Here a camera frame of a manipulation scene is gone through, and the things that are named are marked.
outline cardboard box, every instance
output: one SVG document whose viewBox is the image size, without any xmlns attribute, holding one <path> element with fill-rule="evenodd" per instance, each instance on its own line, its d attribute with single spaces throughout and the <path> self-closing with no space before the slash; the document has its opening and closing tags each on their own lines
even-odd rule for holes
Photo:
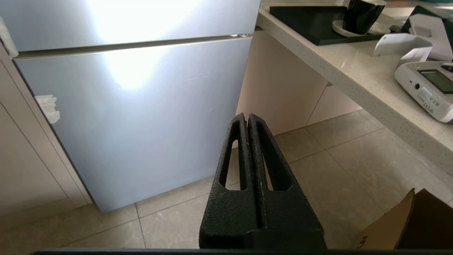
<svg viewBox="0 0 453 255">
<path fill-rule="evenodd" d="M 453 208 L 423 189 L 414 189 L 364 229 L 353 249 L 453 249 Z"/>
</svg>

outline kitchen counter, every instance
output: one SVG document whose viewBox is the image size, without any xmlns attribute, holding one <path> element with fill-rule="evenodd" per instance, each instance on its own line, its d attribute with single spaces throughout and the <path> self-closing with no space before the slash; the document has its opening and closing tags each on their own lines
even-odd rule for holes
<svg viewBox="0 0 453 255">
<path fill-rule="evenodd" d="M 429 116 L 395 81 L 394 71 L 401 55 L 373 58 L 377 41 L 316 46 L 263 6 L 296 5 L 297 1 L 263 2 L 258 26 L 447 174 L 453 175 L 453 125 L 437 122 Z M 397 21 L 381 15 L 380 22 Z"/>
</svg>

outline black tray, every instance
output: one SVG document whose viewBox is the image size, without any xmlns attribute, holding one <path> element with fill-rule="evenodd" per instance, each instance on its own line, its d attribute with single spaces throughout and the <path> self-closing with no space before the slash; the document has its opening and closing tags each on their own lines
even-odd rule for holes
<svg viewBox="0 0 453 255">
<path fill-rule="evenodd" d="M 344 6 L 271 7 L 270 14 L 315 45 L 343 44 L 379 40 L 383 34 L 344 37 L 332 29 L 334 20 L 342 20 Z"/>
</svg>

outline tape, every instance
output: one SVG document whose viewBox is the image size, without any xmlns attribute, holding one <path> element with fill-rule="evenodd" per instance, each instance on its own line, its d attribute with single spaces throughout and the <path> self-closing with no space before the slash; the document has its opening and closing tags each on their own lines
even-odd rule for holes
<svg viewBox="0 0 453 255">
<path fill-rule="evenodd" d="M 2 17 L 0 17 L 0 39 L 2 40 L 5 49 L 10 54 L 10 59 L 19 56 L 19 52 L 14 45 L 13 39 L 11 38 L 8 29 L 6 28 L 5 22 L 3 21 Z"/>
<path fill-rule="evenodd" d="M 57 98 L 53 95 L 35 96 L 36 102 L 43 111 L 50 124 L 54 124 L 60 119 L 60 112 L 55 111 Z"/>
</svg>

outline freezer door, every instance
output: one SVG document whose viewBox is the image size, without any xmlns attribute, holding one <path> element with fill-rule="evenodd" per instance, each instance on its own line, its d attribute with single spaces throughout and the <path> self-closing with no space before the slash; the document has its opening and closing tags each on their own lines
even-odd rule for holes
<svg viewBox="0 0 453 255">
<path fill-rule="evenodd" d="M 52 127 L 106 212 L 214 174 L 250 43 L 238 38 L 15 62 L 35 96 L 56 98 Z"/>
<path fill-rule="evenodd" d="M 19 52 L 248 34 L 260 0 L 0 0 Z"/>
</svg>

